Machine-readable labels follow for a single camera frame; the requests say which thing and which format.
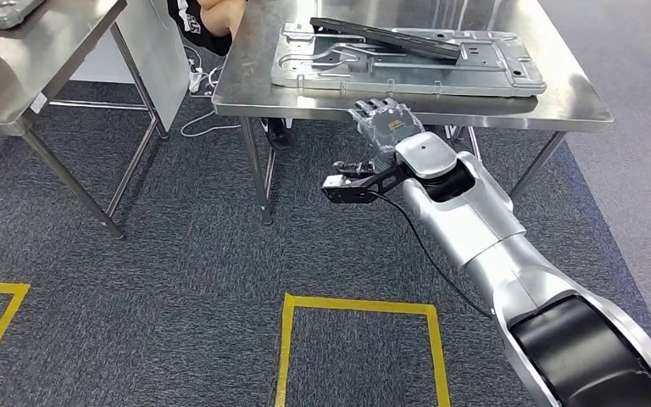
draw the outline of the black shoe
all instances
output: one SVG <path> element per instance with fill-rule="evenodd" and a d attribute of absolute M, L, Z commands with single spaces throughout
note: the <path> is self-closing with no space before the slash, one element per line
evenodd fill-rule
<path fill-rule="evenodd" d="M 263 126 L 265 136 L 268 138 L 268 142 L 274 150 L 284 151 L 291 147 L 291 138 L 288 136 L 283 119 L 266 119 L 262 117 L 260 124 Z"/>

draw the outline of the black panel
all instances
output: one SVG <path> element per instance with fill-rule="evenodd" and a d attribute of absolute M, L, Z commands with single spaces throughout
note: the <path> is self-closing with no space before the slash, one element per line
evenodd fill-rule
<path fill-rule="evenodd" d="M 567 298 L 511 332 L 563 406 L 651 406 L 643 361 L 581 298 Z"/>
<path fill-rule="evenodd" d="M 343 34 L 352 34 L 363 36 L 371 41 L 381 42 L 391 47 L 401 47 L 406 51 L 416 50 L 426 53 L 428 56 L 444 59 L 460 58 L 460 45 L 451 44 L 443 41 L 429 40 L 419 36 L 411 36 L 400 32 L 383 30 L 381 28 L 369 27 L 367 25 L 358 25 L 346 21 L 334 19 L 312 18 L 310 24 L 319 32 L 318 29 L 341 32 Z"/>
<path fill-rule="evenodd" d="M 445 202 L 458 197 L 476 185 L 476 180 L 473 179 L 468 167 L 460 160 L 448 173 L 431 180 L 418 178 L 418 182 L 428 192 L 428 196 L 436 202 Z"/>

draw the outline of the person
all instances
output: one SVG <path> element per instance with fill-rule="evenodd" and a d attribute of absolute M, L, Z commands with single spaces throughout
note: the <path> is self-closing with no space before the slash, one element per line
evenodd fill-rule
<path fill-rule="evenodd" d="M 170 17 L 193 45 L 225 56 L 241 25 L 247 0 L 167 0 Z M 270 146 L 276 150 L 291 147 L 282 119 L 261 118 Z"/>

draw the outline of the robot finger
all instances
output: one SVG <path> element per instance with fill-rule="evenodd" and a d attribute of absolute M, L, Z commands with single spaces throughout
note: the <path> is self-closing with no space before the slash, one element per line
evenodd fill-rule
<path fill-rule="evenodd" d="M 365 115 L 366 115 L 366 116 L 367 116 L 370 112 L 372 112 L 373 110 L 376 109 L 376 108 L 374 108 L 372 105 L 370 105 L 370 104 L 368 104 L 367 102 L 364 102 L 364 101 L 362 101 L 362 100 L 359 100 L 358 102 L 356 102 L 356 103 L 355 103 L 355 106 L 356 106 L 358 109 L 363 110 L 363 111 L 365 112 Z"/>
<path fill-rule="evenodd" d="M 376 109 L 380 109 L 380 108 L 385 108 L 385 107 L 386 107 L 386 104 L 383 103 L 383 101 L 380 100 L 380 99 L 371 99 L 371 100 L 370 100 L 370 104 L 373 105 L 373 106 L 375 106 Z"/>
<path fill-rule="evenodd" d="M 353 117 L 353 120 L 358 122 L 364 119 L 365 118 L 364 114 L 366 114 L 363 110 L 356 110 L 356 109 L 349 109 L 348 112 L 350 113 L 351 117 Z"/>
<path fill-rule="evenodd" d="M 389 108 L 396 108 L 398 106 L 398 102 L 396 102 L 393 98 L 386 98 L 383 102 L 385 102 L 386 106 Z"/>

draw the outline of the metal plate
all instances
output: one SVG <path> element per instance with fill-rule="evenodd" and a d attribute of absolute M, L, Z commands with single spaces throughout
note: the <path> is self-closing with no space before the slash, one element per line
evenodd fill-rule
<path fill-rule="evenodd" d="M 46 0 L 0 0 L 0 30 L 21 24 L 44 1 Z"/>
<path fill-rule="evenodd" d="M 315 34 L 285 23 L 271 67 L 275 85 L 361 92 L 529 97 L 546 85 L 520 38 L 509 32 L 394 28 L 460 45 L 453 62 L 395 53 L 362 36 Z"/>

